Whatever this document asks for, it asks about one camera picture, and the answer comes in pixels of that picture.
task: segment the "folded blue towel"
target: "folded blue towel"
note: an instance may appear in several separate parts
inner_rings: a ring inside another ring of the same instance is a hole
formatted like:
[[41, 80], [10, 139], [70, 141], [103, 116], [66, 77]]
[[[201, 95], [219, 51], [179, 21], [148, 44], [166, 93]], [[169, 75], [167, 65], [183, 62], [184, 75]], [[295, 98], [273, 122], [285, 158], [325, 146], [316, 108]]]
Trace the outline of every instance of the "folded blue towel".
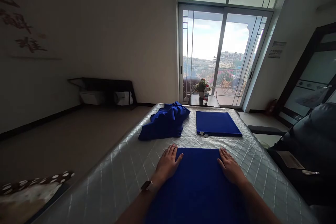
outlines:
[[237, 125], [227, 112], [196, 112], [197, 133], [220, 137], [240, 137], [242, 136]]
[[150, 123], [142, 126], [139, 140], [147, 141], [169, 137], [180, 137], [182, 123], [189, 116], [190, 110], [179, 102], [164, 104], [156, 114], [151, 115]]
[[217, 149], [178, 148], [183, 159], [151, 203], [146, 224], [248, 224], [242, 193], [223, 174]]

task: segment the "wrist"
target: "wrist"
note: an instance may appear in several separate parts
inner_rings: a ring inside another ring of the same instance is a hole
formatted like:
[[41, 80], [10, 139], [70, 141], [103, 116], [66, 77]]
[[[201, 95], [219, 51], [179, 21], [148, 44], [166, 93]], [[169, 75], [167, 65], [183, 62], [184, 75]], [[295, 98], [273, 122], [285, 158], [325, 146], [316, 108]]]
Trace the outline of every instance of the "wrist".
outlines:
[[245, 187], [249, 186], [250, 182], [247, 180], [247, 178], [239, 180], [236, 185], [240, 190], [243, 190]]
[[161, 186], [163, 186], [163, 184], [166, 182], [166, 179], [157, 173], [154, 173], [150, 180], [152, 181], [153, 185], [158, 189], [161, 188]]

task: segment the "hand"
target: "hand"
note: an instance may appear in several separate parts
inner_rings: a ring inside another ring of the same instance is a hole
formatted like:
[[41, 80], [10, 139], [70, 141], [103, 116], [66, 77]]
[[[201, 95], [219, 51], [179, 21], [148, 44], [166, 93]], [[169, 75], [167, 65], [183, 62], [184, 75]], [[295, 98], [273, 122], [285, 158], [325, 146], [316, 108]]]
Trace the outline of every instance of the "hand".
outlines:
[[222, 168], [224, 175], [229, 179], [231, 183], [240, 186], [245, 182], [248, 182], [239, 164], [229, 153], [226, 152], [225, 149], [221, 147], [219, 150], [219, 154], [221, 156], [221, 159], [217, 159], [217, 161]]
[[168, 149], [164, 151], [152, 177], [154, 184], [156, 183], [158, 186], [161, 186], [166, 182], [167, 179], [174, 175], [183, 158], [183, 154], [181, 154], [175, 162], [176, 152], [177, 145], [175, 144], [170, 145]]

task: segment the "wristwatch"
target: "wristwatch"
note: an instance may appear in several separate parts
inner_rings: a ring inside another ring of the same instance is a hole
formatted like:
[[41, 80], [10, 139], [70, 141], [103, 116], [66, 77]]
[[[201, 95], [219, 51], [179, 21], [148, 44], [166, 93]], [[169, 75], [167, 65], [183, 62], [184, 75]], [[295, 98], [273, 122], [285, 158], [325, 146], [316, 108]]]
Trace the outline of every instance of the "wristwatch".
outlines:
[[154, 186], [152, 181], [146, 181], [142, 187], [141, 187], [141, 191], [151, 191], [151, 192], [156, 192], [156, 187]]

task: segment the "massage table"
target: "massage table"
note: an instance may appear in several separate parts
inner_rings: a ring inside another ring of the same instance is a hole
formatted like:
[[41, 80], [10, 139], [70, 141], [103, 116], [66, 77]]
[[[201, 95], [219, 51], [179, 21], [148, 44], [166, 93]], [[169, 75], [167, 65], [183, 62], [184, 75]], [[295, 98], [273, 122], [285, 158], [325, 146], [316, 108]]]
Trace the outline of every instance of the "massage table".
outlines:
[[[317, 223], [307, 204], [233, 109], [186, 106], [191, 112], [183, 122], [180, 138], [139, 141], [142, 125], [150, 122], [150, 116], [163, 106], [156, 104], [117, 146], [34, 224], [114, 223], [139, 194], [142, 184], [150, 179], [163, 151], [173, 143], [186, 148], [227, 149], [282, 223]], [[228, 112], [243, 136], [205, 138], [198, 135], [196, 111]]]

